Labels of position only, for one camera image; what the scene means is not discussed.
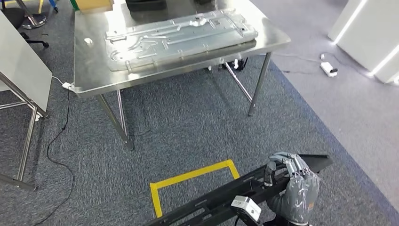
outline led light strip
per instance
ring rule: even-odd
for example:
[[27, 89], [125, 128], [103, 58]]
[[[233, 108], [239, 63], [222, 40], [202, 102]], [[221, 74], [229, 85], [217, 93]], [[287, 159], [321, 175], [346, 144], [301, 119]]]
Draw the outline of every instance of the led light strip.
[[363, 8], [363, 6], [366, 4], [367, 0], [362, 0], [360, 2], [360, 4], [358, 5], [358, 7], [355, 9], [355, 11], [353, 12], [352, 16], [349, 18], [348, 22], [346, 22], [345, 26], [343, 27], [343, 29], [341, 30], [341, 32], [339, 32], [337, 38], [335, 39], [335, 41], [333, 42], [334, 45], [336, 45], [339, 40], [341, 40], [343, 34], [345, 34], [346, 30], [349, 28], [349, 26], [352, 24], [352, 22], [354, 21], [354, 19], [357, 17], [357, 15], [359, 14], [360, 10]]
[[377, 67], [374, 68], [374, 70], [372, 70], [370, 72], [371, 75], [375, 75], [377, 74], [377, 72], [379, 70], [381, 70], [382, 67], [384, 67], [391, 59], [392, 57], [394, 57], [399, 51], [399, 45], [397, 45], [385, 58], [384, 60], [382, 60]]

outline whiteboard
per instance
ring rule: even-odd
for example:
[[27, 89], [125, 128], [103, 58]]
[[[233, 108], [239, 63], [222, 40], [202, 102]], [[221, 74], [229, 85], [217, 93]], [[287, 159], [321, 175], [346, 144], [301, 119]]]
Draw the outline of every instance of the whiteboard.
[[52, 72], [2, 12], [0, 31], [0, 72], [46, 111]]

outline power strip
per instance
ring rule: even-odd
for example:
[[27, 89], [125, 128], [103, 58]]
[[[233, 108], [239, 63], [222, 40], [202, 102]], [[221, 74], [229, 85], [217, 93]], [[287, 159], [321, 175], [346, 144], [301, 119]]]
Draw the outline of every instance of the power strip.
[[322, 62], [320, 67], [328, 77], [335, 77], [338, 74], [338, 69], [333, 68], [329, 62]]
[[72, 92], [75, 92], [75, 84], [74, 84], [74, 83], [67, 83], [67, 82], [64, 82], [63, 87], [64, 87], [65, 89], [69, 89], [69, 90], [72, 91]]

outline whiteboard stand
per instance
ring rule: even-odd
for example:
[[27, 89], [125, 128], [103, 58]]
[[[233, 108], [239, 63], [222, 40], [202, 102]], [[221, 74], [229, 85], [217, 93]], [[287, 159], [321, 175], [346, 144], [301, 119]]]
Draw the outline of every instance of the whiteboard stand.
[[0, 80], [4, 84], [6, 84], [9, 87], [9, 89], [18, 98], [21, 99], [20, 102], [0, 105], [0, 110], [6, 109], [6, 108], [18, 107], [18, 106], [22, 106], [22, 105], [28, 105], [32, 109], [31, 120], [29, 121], [28, 133], [26, 135], [26, 139], [25, 139], [25, 143], [24, 143], [24, 149], [23, 149], [22, 158], [21, 158], [21, 161], [19, 164], [18, 175], [15, 179], [15, 178], [6, 176], [4, 174], [0, 174], [0, 181], [6, 182], [10, 185], [14, 185], [14, 186], [17, 186], [22, 189], [34, 191], [36, 189], [35, 185], [30, 185], [30, 184], [23, 182], [26, 161], [28, 160], [29, 149], [31, 146], [31, 139], [32, 139], [32, 134], [33, 134], [33, 127], [34, 127], [35, 122], [37, 121], [36, 120], [37, 116], [39, 115], [40, 117], [46, 118], [48, 116], [48, 114], [44, 110], [42, 110], [33, 100], [31, 100], [22, 90], [20, 90], [15, 84], [13, 84], [2, 72], [0, 72]]

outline black cable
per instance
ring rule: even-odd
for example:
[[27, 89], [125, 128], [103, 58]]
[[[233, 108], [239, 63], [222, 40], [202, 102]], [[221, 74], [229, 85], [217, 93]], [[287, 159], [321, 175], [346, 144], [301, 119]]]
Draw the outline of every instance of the black cable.
[[234, 226], [237, 226], [238, 220], [239, 220], [239, 217], [236, 218], [236, 221], [234, 222]]
[[[339, 63], [339, 64], [341, 64], [341, 65], [343, 65], [343, 66], [345, 66], [345, 67], [349, 67], [349, 68], [351, 68], [352, 70], [354, 70], [354, 71], [356, 71], [358, 74], [360, 74], [360, 75], [363, 75], [363, 76], [365, 76], [365, 77], [367, 77], [367, 78], [371, 78], [370, 77], [370, 75], [367, 75], [367, 74], [364, 74], [363, 72], [361, 72], [361, 71], [359, 71], [356, 67], [354, 67], [354, 66], [352, 66], [352, 65], [348, 65], [348, 64], [345, 64], [345, 63], [343, 63], [342, 62], [342, 60], [340, 60], [334, 53], [330, 53], [330, 52], [323, 52], [322, 54], [324, 54], [324, 55], [331, 55], [332, 57], [334, 57], [335, 58], [335, 60]], [[379, 82], [377, 79], [371, 79], [371, 81], [373, 81], [373, 82], [376, 82], [376, 83], [378, 83], [378, 84], [381, 84], [381, 82]], [[385, 85], [391, 85], [391, 86], [396, 86], [393, 82], [391, 82], [391, 83], [386, 83]]]
[[301, 72], [301, 71], [282, 71], [284, 73], [296, 73], [296, 74], [316, 74], [316, 73], [320, 73], [320, 72]]
[[53, 160], [53, 159], [51, 159], [49, 157], [49, 150], [50, 150], [51, 144], [62, 134], [62, 132], [64, 132], [64, 130], [66, 129], [66, 126], [68, 125], [68, 120], [69, 120], [69, 90], [67, 92], [68, 92], [68, 100], [67, 100], [67, 109], [66, 109], [66, 121], [65, 121], [64, 126], [61, 128], [61, 131], [47, 145], [47, 158], [48, 158], [48, 160], [52, 161], [53, 163], [55, 163], [57, 165], [60, 165], [60, 166], [63, 166], [63, 167], [65, 167], [65, 168], [67, 168], [69, 170], [69, 172], [72, 175], [71, 190], [69, 192], [68, 197], [66, 197], [66, 199], [62, 203], [60, 203], [46, 218], [41, 220], [39, 223], [34, 224], [33, 226], [42, 224], [44, 221], [46, 221], [48, 218], [50, 218], [50, 216], [53, 215], [57, 211], [57, 209], [60, 208], [60, 206], [62, 206], [64, 203], [66, 203], [69, 200], [69, 198], [71, 197], [71, 194], [72, 194], [72, 191], [73, 191], [73, 186], [75, 185], [75, 175], [73, 174], [71, 168], [69, 168], [69, 166], [65, 165], [64, 163], [55, 161], [55, 160]]
[[152, 132], [151, 129], [147, 129], [146, 131], [133, 134], [133, 136], [134, 136], [134, 137], [140, 137], [140, 136], [143, 136], [143, 135], [145, 135], [145, 134], [147, 134], [147, 133], [149, 133], [149, 132]]

